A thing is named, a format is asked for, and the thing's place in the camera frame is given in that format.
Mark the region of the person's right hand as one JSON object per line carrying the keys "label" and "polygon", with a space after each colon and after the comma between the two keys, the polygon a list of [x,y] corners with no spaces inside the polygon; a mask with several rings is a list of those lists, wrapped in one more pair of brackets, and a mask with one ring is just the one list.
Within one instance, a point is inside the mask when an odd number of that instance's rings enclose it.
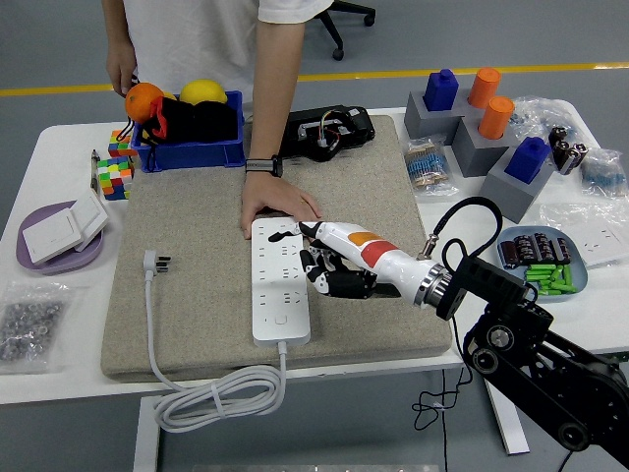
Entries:
{"label": "person's right hand", "polygon": [[108,44],[106,71],[114,91],[125,97],[134,85],[137,68],[135,48],[129,41],[114,41]]}

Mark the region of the person's left hand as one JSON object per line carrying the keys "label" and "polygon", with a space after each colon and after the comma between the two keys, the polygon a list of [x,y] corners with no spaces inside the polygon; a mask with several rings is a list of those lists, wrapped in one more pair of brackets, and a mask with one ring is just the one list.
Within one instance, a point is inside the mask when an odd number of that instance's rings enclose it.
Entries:
{"label": "person's left hand", "polygon": [[241,229],[246,240],[251,239],[257,214],[265,208],[282,211],[298,221],[322,218],[316,199],[307,192],[268,172],[250,172],[242,191]]}

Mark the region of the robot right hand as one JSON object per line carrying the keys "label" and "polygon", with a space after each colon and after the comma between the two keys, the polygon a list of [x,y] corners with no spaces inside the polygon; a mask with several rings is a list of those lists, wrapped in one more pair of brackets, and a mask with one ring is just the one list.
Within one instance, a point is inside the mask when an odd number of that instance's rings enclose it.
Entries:
{"label": "robot right hand", "polygon": [[371,296],[401,297],[422,306],[445,268],[432,260],[419,260],[360,225],[345,222],[299,222],[268,237],[279,242],[303,236],[310,245],[300,252],[307,280],[325,296],[365,300]]}

